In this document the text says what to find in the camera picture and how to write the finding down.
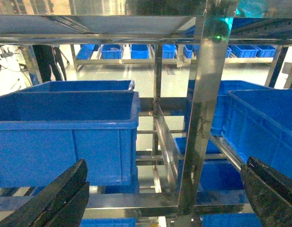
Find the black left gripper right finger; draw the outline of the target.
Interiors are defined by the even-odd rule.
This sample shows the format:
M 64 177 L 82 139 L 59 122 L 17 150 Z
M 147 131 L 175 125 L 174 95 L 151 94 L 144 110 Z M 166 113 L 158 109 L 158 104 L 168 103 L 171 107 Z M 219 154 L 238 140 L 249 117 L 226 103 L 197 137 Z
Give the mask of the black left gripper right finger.
M 250 156 L 241 168 L 248 201 L 264 227 L 292 227 L 292 179 Z

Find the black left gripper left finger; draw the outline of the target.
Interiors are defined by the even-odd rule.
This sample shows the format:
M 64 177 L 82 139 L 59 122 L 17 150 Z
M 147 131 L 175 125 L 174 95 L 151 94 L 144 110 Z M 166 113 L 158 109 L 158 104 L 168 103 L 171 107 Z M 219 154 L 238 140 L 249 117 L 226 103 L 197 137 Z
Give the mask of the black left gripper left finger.
M 88 167 L 78 160 L 35 197 L 0 221 L 0 227 L 78 227 L 89 200 Z

